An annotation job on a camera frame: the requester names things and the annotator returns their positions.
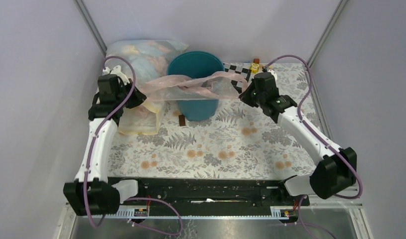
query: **transparent bag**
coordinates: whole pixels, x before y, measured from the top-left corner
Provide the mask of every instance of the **transparent bag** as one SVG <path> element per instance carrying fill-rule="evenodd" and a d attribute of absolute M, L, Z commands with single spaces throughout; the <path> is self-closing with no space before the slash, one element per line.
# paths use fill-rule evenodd
<path fill-rule="evenodd" d="M 178 100 L 237 99 L 239 93 L 231 81 L 248 86 L 240 74 L 218 71 L 204 78 L 192 79 L 184 75 L 169 75 L 147 82 L 140 91 L 153 102 Z"/>
<path fill-rule="evenodd" d="M 127 40 L 110 45 L 106 56 L 121 56 L 131 63 L 135 71 L 136 87 L 141 91 L 146 82 L 166 75 L 169 63 L 187 48 L 188 45 L 173 40 Z M 123 61 L 110 59 L 106 62 L 110 69 L 117 65 L 132 79 L 132 72 Z M 157 134 L 165 109 L 165 102 L 149 100 L 139 107 L 125 108 L 118 131 L 122 134 Z"/>

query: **reflective surface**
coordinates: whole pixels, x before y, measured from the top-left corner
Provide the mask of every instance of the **reflective surface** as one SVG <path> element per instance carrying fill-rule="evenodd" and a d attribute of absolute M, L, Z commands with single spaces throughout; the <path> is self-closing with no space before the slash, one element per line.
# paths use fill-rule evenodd
<path fill-rule="evenodd" d="M 304 209 L 301 210 L 305 222 L 321 225 L 339 239 L 357 238 L 351 217 L 345 209 Z M 144 225 L 159 230 L 176 232 L 177 220 L 146 220 Z M 78 217 L 72 239 L 309 239 L 311 236 L 301 225 L 283 226 L 277 220 L 184 220 L 185 230 L 178 237 L 169 237 L 137 226 L 131 227 L 126 220 L 107 219 L 94 229 L 87 218 Z M 319 239 L 332 238 L 315 228 L 309 230 Z"/>

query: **wire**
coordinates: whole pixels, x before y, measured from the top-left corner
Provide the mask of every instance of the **wire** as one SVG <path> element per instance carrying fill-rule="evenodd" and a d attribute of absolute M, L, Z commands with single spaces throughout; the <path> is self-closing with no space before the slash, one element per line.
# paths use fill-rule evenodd
<path fill-rule="evenodd" d="M 357 199 L 357 198 L 360 198 L 361 195 L 363 194 L 363 183 L 361 182 L 361 178 L 360 178 L 360 176 L 358 175 L 358 173 L 357 173 L 357 172 L 355 171 L 355 169 L 349 164 L 349 162 L 338 152 L 338 150 L 336 150 L 335 148 L 333 148 L 332 146 L 330 146 L 330 144 L 329 144 L 325 139 L 323 139 L 323 138 L 303 119 L 303 117 L 302 117 L 301 106 L 302 106 L 302 103 L 305 101 L 305 99 L 307 99 L 308 95 L 310 95 L 310 93 L 311 93 L 311 91 L 312 91 L 312 89 L 313 89 L 313 80 L 314 80 L 313 74 L 312 74 L 311 69 L 310 69 L 310 67 L 308 66 L 307 62 L 304 61 L 304 59 L 302 59 L 302 58 L 299 57 L 299 56 L 295 56 L 295 55 L 283 55 L 283 56 L 279 56 L 279 57 L 273 59 L 270 63 L 268 63 L 268 64 L 266 65 L 266 67 L 269 67 L 271 64 L 273 64 L 273 63 L 276 62 L 277 60 L 282 59 L 282 58 L 285 58 L 285 57 L 292 57 L 292 58 L 296 58 L 296 59 L 300 60 L 300 61 L 304 64 L 304 66 L 305 66 L 305 68 L 307 69 L 307 72 L 308 72 L 308 77 L 309 77 L 308 91 L 307 91 L 307 93 L 304 95 L 304 97 L 302 98 L 302 100 L 299 102 L 298 108 L 297 108 L 297 112 L 298 112 L 298 117 L 299 117 L 299 119 L 302 121 L 302 123 L 305 125 L 305 127 L 307 127 L 307 129 L 308 129 L 319 141 L 321 141 L 327 148 L 329 148 L 334 154 L 336 154 L 336 155 L 342 160 L 342 162 L 349 168 L 349 170 L 351 171 L 351 173 L 354 174 L 355 178 L 356 178 L 357 181 L 358 181 L 359 190 L 358 190 L 357 195 L 355 195 L 355 196 L 343 196 L 343 195 L 335 194 L 335 196 L 336 196 L 336 197 L 339 197 L 339 198 L 344 198 L 344 199 Z"/>
<path fill-rule="evenodd" d="M 181 232 L 184 230 L 184 222 L 182 221 L 181 215 L 180 215 L 179 212 L 178 212 L 173 206 L 171 206 L 169 203 L 167 203 L 167 202 L 165 202 L 165 201 L 163 201 L 163 200 L 157 199 L 157 198 L 128 198 L 128 199 L 126 199 L 125 201 L 137 201 L 137 200 L 155 201 L 155 202 L 163 203 L 163 204 L 165 204 L 166 206 L 168 206 L 168 207 L 176 214 L 176 216 L 178 217 L 178 220 L 179 220 L 179 231 L 178 231 L 177 233 L 168 233 L 168 232 L 164 232 L 164 231 L 158 230 L 158 229 L 156 229 L 156 228 L 152 228 L 152 227 L 145 226 L 145 225 L 141 225 L 141 224 L 133 224 L 133 225 L 137 225 L 137 226 L 139 226 L 139 227 L 142 227 L 142 228 L 145 228 L 145 229 L 149 229 L 149 230 L 152 230 L 152 231 L 154 231 L 154 232 L 161 233 L 161 234 L 168 235 L 168 236 L 179 236 L 179 235 L 181 234 Z"/>
<path fill-rule="evenodd" d="M 320 225 L 317 225 L 317 224 L 309 224 L 309 223 L 303 222 L 302 217 L 301 217 L 300 209 L 301 209 L 302 201 L 303 201 L 304 198 L 306 198 L 306 197 L 307 197 L 307 195 L 302 195 L 302 197 L 301 197 L 301 199 L 299 200 L 299 203 L 298 203 L 298 217 L 299 217 L 298 219 L 299 219 L 299 222 L 302 224 L 302 226 L 304 227 L 304 229 L 305 229 L 313 238 L 315 238 L 315 239 L 317 239 L 317 237 L 316 237 L 315 235 L 313 235 L 313 234 L 308 230 L 307 226 L 312 226 L 312 227 L 315 227 L 315 228 L 320 228 L 320 229 L 324 230 L 325 232 L 329 233 L 334 239 L 336 239 L 336 236 L 335 236 L 331 231 L 329 231 L 328 229 L 326 229 L 326 228 L 324 228 L 324 227 L 322 227 L 322 226 L 320 226 Z"/>
<path fill-rule="evenodd" d="M 88 181 L 88 174 L 90 173 L 90 161 L 91 161 L 91 156 L 92 156 L 92 154 L 93 154 L 94 144 L 96 143 L 96 139 L 97 139 L 97 136 L 99 135 L 100 129 L 103 127 L 103 125 L 106 123 L 106 121 L 108 121 L 108 120 L 113 116 L 113 114 L 115 114 L 120 108 L 122 108 L 122 107 L 125 105 L 125 103 L 126 103 L 127 100 L 130 98 L 130 96 L 133 94 L 133 91 L 134 91 L 134 89 L 135 89 L 135 71 L 134 71 L 134 69 L 133 69 L 133 66 L 132 66 L 127 60 L 125 60 L 124 58 L 122 58 L 122 57 L 120 57 L 120 56 L 109 56 L 109 57 L 106 57 L 106 59 L 105 59 L 104 62 L 106 62 L 106 61 L 109 60 L 109 59 L 119 59 L 119 60 L 121 60 L 121 61 L 124 61 L 124 62 L 130 67 L 130 69 L 131 69 L 131 71 L 132 71 L 132 73 L 133 73 L 133 79 L 132 79 L 132 80 L 129 79 L 129 81 L 132 83 L 132 87 L 131 87 L 130 92 L 128 92 L 128 95 L 125 97 L 125 99 L 124 99 L 112 112 L 110 112 L 110 113 L 106 116 L 106 118 L 103 119 L 103 121 L 102 121 L 102 122 L 99 124 L 99 126 L 97 127 L 96 132 L 94 133 L 94 136 L 93 136 L 93 138 L 91 139 L 90 148 L 89 148 L 89 150 L 88 150 L 87 163 L 86 163 L 86 171 L 84 172 L 83 194 L 84 194 L 84 205 L 85 205 L 85 210 L 86 210 L 86 212 L 87 212 L 87 217 L 88 217 L 88 220 L 90 221 L 91 226 L 94 227 L 94 228 L 99 227 L 99 226 L 102 224 L 102 222 L 103 222 L 103 220 L 104 220 L 104 218 L 105 218 L 105 215 L 103 215 L 102 218 L 100 219 L 99 223 L 97 223 L 97 225 L 96 225 L 96 224 L 94 223 L 94 221 L 93 221 L 93 218 L 91 217 L 90 205 L 89 205 L 89 203 L 88 203 L 88 195 L 87 195 L 88 187 L 87 187 L 87 181 Z"/>
<path fill-rule="evenodd" d="M 97 139 L 97 136 L 99 135 L 100 129 L 103 127 L 103 125 L 106 123 L 106 121 L 108 121 L 108 120 L 113 116 L 114 113 L 116 113 L 121 107 L 123 107 L 123 106 L 125 105 L 125 103 L 127 102 L 127 100 L 131 97 L 131 95 L 133 94 L 134 89 L 135 89 L 135 81 L 136 81 L 136 79 L 135 79 L 135 71 L 134 71 L 134 69 L 133 69 L 133 66 L 132 66 L 127 60 L 125 60 L 124 58 L 122 58 L 122 57 L 120 57 L 120 56 L 109 56 L 109 57 L 107 57 L 107 58 L 105 59 L 104 62 L 106 62 L 106 61 L 109 60 L 109 59 L 119 59 L 119 60 L 124 61 L 124 62 L 129 66 L 129 68 L 131 69 L 131 72 L 132 72 L 132 74 L 133 74 L 133 79 L 132 79 L 132 80 L 129 79 L 129 81 L 132 83 L 132 87 L 131 87 L 130 92 L 128 92 L 128 95 L 127 95 L 127 96 L 125 97 L 125 99 L 124 99 L 112 112 L 110 112 L 110 113 L 108 114 L 108 116 L 106 116 L 106 117 L 103 119 L 103 121 L 99 124 L 99 126 L 98 126 L 97 129 L 96 129 L 95 135 L 93 136 L 93 138 L 92 138 L 92 140 L 91 140 L 91 143 L 90 143 L 90 149 L 89 149 L 89 151 L 88 151 L 87 163 L 86 163 L 86 169 L 87 169 L 87 170 L 84 172 L 83 193 L 84 193 L 84 205 L 85 205 L 85 209 L 86 209 L 86 212 L 87 212 L 87 217 L 88 217 L 88 220 L 90 221 L 91 226 L 94 227 L 94 228 L 99 227 L 99 226 L 102 224 L 103 219 L 105 218 L 105 215 L 103 215 L 102 218 L 100 219 L 99 223 L 97 223 L 97 225 L 96 225 L 96 224 L 94 223 L 94 221 L 93 221 L 93 218 L 91 217 L 90 205 L 89 205 L 89 203 L 88 203 L 87 181 L 88 181 L 88 174 L 89 174 L 89 170 L 90 170 L 90 161 L 91 161 L 91 156 L 92 156 L 93 149 L 94 149 L 94 144 L 96 143 L 96 139 Z M 161 233 L 161 234 L 165 234 L 165 235 L 168 235 L 168 236 L 178 236 L 178 235 L 180 235 L 181 232 L 184 230 L 184 224 L 183 224 L 182 218 L 181 218 L 181 216 L 179 215 L 178 211 L 176 211 L 175 208 L 174 208 L 173 206 L 171 206 L 170 204 L 168 204 L 167 202 L 165 202 L 165 201 L 163 201 L 163 200 L 160 200 L 160 199 L 156 199 L 156 198 L 129 198 L 129 199 L 126 199 L 126 201 L 133 201 L 133 200 L 147 200 L 147 201 L 149 201 L 149 202 L 150 202 L 150 201 L 156 201 L 156 202 L 160 202 L 160 203 L 163 203 L 163 204 L 167 205 L 167 206 L 168 206 L 169 208 L 171 208 L 172 211 L 178 216 L 179 224 L 180 224 L 180 229 L 179 229 L 179 232 L 177 232 L 177 233 L 167 233 L 167 232 L 163 232 L 163 231 L 160 231 L 160 230 L 158 230 L 158 229 L 155 229 L 155 228 L 152 228 L 152 227 L 148 227 L 148 226 L 144 226 L 144 225 L 141 225 L 141 224 L 135 224 L 135 223 L 134 223 L 133 225 L 137 225 L 137 226 L 139 226 L 139 227 L 143 227 L 143 228 L 146 228 L 146 229 L 149 229 L 149 230 L 152 230 L 152 231 Z"/>
<path fill-rule="evenodd" d="M 147 209 L 147 215 L 148 215 L 148 207 L 150 206 L 150 203 L 151 203 L 151 201 L 148 200 L 148 201 L 147 201 L 147 207 L 146 207 L 146 209 Z"/>
<path fill-rule="evenodd" d="M 292 211 L 294 212 L 297 207 L 298 207 L 298 199 L 295 198 L 295 200 L 294 200 L 294 207 L 292 208 Z"/>

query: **plastic bucket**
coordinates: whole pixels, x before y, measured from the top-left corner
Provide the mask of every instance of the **plastic bucket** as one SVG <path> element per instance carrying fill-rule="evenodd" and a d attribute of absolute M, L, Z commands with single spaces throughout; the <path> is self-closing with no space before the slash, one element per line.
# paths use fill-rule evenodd
<path fill-rule="evenodd" d="M 177 56 L 167 68 L 168 75 L 203 78 L 224 71 L 223 62 L 204 51 L 190 51 Z M 177 101 L 179 110 L 189 121 L 206 120 L 216 112 L 219 100 Z"/>

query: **white wall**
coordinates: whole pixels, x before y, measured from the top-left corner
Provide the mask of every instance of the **white wall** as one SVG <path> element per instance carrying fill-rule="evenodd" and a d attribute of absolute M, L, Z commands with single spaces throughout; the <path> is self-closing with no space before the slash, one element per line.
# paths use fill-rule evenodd
<path fill-rule="evenodd" d="M 0 239 L 49 239 L 103 55 L 72 0 L 0 1 Z"/>
<path fill-rule="evenodd" d="M 350 1 L 313 67 L 375 239 L 406 238 L 406 0 Z"/>
<path fill-rule="evenodd" d="M 309 58 L 339 0 L 84 0 L 104 41 L 175 39 L 226 62 Z"/>

